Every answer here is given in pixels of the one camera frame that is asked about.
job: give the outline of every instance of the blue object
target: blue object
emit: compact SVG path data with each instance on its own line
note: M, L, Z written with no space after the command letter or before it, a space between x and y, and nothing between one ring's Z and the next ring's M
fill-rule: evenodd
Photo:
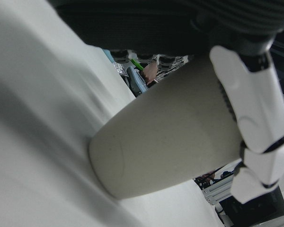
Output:
M113 58L113 56L110 54L110 51L109 50L106 50L106 49L102 49L103 52L105 53L105 55L107 56L107 58L110 60L111 63L114 63L115 60Z

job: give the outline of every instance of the robotic hand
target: robotic hand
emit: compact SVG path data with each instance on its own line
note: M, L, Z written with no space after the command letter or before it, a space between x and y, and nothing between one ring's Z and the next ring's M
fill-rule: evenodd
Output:
M246 203L273 191L284 173L283 94L268 52L244 58L215 46L210 59L244 139L231 193Z

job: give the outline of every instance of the white cloth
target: white cloth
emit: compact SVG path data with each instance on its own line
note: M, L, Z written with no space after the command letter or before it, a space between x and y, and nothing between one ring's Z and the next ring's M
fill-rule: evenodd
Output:
M45 0L0 0L0 226L222 226L191 182L124 201L101 189L88 142L133 99Z

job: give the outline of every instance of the beige cup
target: beige cup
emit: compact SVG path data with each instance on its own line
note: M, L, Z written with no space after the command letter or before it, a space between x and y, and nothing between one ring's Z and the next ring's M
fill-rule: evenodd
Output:
M234 161L241 141L209 57L204 56L114 116L93 137L89 153L100 182L122 199L176 185Z

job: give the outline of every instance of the green pen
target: green pen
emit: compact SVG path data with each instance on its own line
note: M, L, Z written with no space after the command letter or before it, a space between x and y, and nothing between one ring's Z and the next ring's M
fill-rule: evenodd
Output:
M138 63L136 62L134 59L131 59L132 64L135 65L135 67L137 67L140 71L142 71L144 68Z

